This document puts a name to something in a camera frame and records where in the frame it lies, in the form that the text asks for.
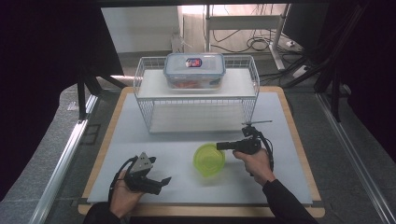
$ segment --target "black sleeve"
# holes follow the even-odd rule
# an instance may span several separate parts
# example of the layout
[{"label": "black sleeve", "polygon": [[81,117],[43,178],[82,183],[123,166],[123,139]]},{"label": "black sleeve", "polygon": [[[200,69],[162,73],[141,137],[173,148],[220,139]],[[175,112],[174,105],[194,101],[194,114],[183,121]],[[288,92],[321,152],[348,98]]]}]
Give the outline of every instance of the black sleeve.
[{"label": "black sleeve", "polygon": [[88,211],[83,224],[120,224],[120,219],[110,212],[108,203],[96,203]]},{"label": "black sleeve", "polygon": [[271,211],[281,223],[318,223],[278,180],[267,181],[262,188]]}]

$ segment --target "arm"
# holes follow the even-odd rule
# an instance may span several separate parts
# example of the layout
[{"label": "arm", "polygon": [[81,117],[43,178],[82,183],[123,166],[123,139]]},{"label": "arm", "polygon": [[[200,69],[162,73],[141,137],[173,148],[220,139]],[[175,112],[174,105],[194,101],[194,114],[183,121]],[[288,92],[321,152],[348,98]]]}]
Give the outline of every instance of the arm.
[{"label": "arm", "polygon": [[120,219],[136,207],[144,192],[130,191],[123,180],[124,176],[125,171],[120,173],[111,202],[94,204],[85,216],[84,224],[119,224]]},{"label": "arm", "polygon": [[245,163],[247,171],[262,185],[262,191],[277,220],[281,223],[317,223],[294,195],[276,179],[264,148],[253,155],[239,151],[234,151],[233,155]]}]

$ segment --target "wooden table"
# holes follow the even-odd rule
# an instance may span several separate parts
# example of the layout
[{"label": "wooden table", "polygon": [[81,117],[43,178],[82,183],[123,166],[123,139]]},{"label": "wooden table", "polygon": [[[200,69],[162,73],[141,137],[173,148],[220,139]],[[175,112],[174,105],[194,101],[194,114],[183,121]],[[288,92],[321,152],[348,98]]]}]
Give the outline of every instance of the wooden table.
[{"label": "wooden table", "polygon": [[[294,124],[294,120],[291,116],[288,102],[286,100],[285,93],[279,87],[261,87],[261,92],[276,92],[280,103],[283,108],[283,112],[286,116],[287,123],[290,128],[291,137],[297,150],[300,163],[303,167],[307,185],[309,187],[313,204],[306,207],[306,210],[313,217],[323,217],[325,214],[324,207],[322,205],[318,188],[315,183],[315,179],[312,175],[309,167],[308,160],[305,156],[304,148],[300,140],[300,136]],[[92,168],[90,178],[87,182],[86,188],[82,194],[83,199],[90,196],[92,186],[98,176],[102,167],[104,158],[107,153],[110,141],[112,139],[114,130],[117,125],[120,112],[122,110],[123,103],[128,93],[134,92],[133,88],[127,87],[122,90],[120,99],[116,105],[111,121],[108,125],[105,138],[102,146],[97,155],[95,164]],[[86,215],[91,208],[90,204],[79,204],[78,211]],[[166,205],[166,204],[140,204],[132,212],[133,216],[141,217],[273,217],[269,207],[260,206],[194,206],[194,205]]]}]

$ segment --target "white wire basket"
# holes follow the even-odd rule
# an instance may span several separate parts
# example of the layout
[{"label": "white wire basket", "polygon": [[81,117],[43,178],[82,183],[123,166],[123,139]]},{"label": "white wire basket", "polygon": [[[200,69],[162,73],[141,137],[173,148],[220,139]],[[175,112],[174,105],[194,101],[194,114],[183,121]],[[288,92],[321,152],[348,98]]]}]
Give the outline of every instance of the white wire basket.
[{"label": "white wire basket", "polygon": [[166,57],[143,57],[134,96],[150,133],[240,131],[251,121],[260,80],[250,55],[224,56],[218,90],[175,90],[163,74]]}]

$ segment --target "green plastic bowl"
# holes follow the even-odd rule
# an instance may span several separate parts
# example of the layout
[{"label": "green plastic bowl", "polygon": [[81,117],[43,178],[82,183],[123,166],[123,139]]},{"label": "green plastic bowl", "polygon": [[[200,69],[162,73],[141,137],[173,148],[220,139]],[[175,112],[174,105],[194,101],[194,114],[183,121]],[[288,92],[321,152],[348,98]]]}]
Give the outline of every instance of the green plastic bowl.
[{"label": "green plastic bowl", "polygon": [[195,151],[193,164],[204,177],[217,174],[224,166],[225,155],[217,150],[216,144],[204,144]]}]

